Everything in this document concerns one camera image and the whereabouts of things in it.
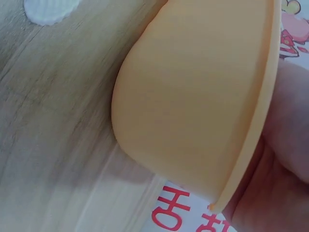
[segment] wooden table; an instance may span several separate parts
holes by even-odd
[[[166,0],[83,0],[51,27],[0,3],[0,231],[138,232],[164,179],[117,146],[119,67]]]

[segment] white round object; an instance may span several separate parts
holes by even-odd
[[[24,0],[29,20],[41,26],[53,25],[73,12],[81,0]]]

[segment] orange silicone bowl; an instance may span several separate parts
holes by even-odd
[[[260,137],[276,79],[281,0],[169,0],[125,59],[119,145],[220,212]]]

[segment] cartoon illustration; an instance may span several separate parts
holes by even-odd
[[[309,54],[309,20],[302,13],[300,0],[282,0],[280,58]]]

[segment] human hand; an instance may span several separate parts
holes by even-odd
[[[223,211],[238,232],[309,231],[309,71],[280,60],[261,138]]]

